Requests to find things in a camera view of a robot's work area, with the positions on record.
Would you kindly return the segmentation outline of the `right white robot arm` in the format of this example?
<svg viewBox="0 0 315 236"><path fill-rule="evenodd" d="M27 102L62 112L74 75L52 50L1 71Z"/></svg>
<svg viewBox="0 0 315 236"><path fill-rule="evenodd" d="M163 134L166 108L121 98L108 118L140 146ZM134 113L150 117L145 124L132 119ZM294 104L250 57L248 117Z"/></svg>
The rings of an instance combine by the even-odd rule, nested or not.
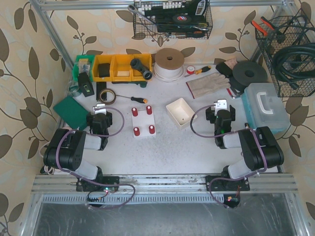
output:
<svg viewBox="0 0 315 236"><path fill-rule="evenodd" d="M219 109L218 103L197 110L205 110L206 120L215 126L213 136L197 133L192 125L197 113L190 119L191 131L201 138L213 138L220 149L241 148L242 159L225 166L221 175L211 182L241 181L253 175L264 173L267 169L284 163L284 153L268 126L232 131L231 123L235 120L235 108Z"/></svg>

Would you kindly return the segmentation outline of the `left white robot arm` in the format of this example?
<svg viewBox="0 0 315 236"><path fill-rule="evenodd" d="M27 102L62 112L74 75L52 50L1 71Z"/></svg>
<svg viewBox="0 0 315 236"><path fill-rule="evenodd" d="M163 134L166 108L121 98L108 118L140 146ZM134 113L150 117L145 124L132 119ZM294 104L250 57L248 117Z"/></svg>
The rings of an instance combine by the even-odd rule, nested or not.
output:
<svg viewBox="0 0 315 236"><path fill-rule="evenodd" d="M108 128L113 124L113 115L109 110L118 112L122 117L122 126L114 134L108 132ZM105 113L87 114L90 132L57 129L43 155L44 165L69 173L91 184L105 186L101 168L86 161L83 152L86 149L103 151L108 144L108 138L119 134L124 124L125 118L118 109L106 107Z"/></svg>

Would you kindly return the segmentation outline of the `large red spring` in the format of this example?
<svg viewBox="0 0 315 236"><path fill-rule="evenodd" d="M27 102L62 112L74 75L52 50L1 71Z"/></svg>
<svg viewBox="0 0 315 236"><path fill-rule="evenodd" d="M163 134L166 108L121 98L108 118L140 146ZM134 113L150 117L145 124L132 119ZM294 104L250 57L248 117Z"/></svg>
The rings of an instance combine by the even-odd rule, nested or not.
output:
<svg viewBox="0 0 315 236"><path fill-rule="evenodd" d="M137 110L136 108L132 108L132 109L131 109L131 112L132 112L132 116L133 116L133 117L138 116L138 110Z"/></svg>
<svg viewBox="0 0 315 236"><path fill-rule="evenodd" d="M146 107L146 112L148 115L151 115L153 113L152 107L150 105Z"/></svg>

